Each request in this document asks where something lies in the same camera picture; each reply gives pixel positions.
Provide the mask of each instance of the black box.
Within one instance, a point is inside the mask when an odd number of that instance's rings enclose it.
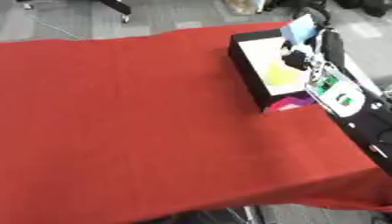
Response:
[[[235,63],[237,70],[261,111],[264,111],[272,102],[276,102],[285,96],[294,96],[297,98],[309,96],[304,89],[284,94],[272,94],[241,47],[241,42],[279,37],[282,37],[280,30],[269,30],[238,33],[232,35],[230,39],[228,54]]]

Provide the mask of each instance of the robotic hand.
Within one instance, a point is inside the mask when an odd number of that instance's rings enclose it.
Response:
[[[392,106],[345,69],[340,35],[320,28],[304,43],[283,45],[286,65],[310,70],[306,92],[386,173],[392,175]]]

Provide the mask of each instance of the wire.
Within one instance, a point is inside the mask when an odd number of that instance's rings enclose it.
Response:
[[[235,218],[236,220],[238,220],[240,223],[242,224],[248,224],[249,222],[245,221],[243,218],[241,218],[241,216],[233,209],[233,208],[226,208],[226,210],[231,213],[231,215],[233,215],[233,218]]]
[[[65,33],[66,35],[68,35],[69,37],[72,37],[72,38],[74,38],[74,39],[78,39],[78,40],[82,40],[82,39],[83,39],[83,38],[81,38],[81,37],[78,37],[78,36],[72,34],[72,33],[69,32],[69,31],[63,30],[63,29],[61,29],[61,28],[59,28],[59,27],[57,27],[57,26],[54,26],[54,25],[51,25],[51,24],[43,23],[43,22],[39,21],[39,19],[38,19],[37,17],[34,17],[34,16],[32,16],[32,15],[27,15],[27,17],[31,18],[34,22],[36,22],[36,23],[39,24],[39,25],[43,25],[43,26],[45,26],[45,27],[54,29],[54,30],[56,30],[56,31],[63,32],[63,33]]]

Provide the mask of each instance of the floor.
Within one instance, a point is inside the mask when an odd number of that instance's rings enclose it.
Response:
[[[123,0],[133,6],[128,24],[120,15],[88,0],[38,2],[23,10],[12,0],[0,1],[0,41],[32,39],[112,39],[214,25],[255,23],[290,18],[287,9],[235,16],[221,0]],[[382,18],[362,10],[343,10],[330,0],[332,24],[343,35],[346,50],[377,83],[392,84],[392,12]],[[298,205],[264,206],[268,224],[367,224],[378,215],[367,211],[333,211]]]

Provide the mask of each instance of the red fabric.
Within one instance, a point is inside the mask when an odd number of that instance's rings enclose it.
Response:
[[[391,209],[318,106],[261,115],[228,57],[246,24],[0,45],[0,223],[125,223],[296,202]]]

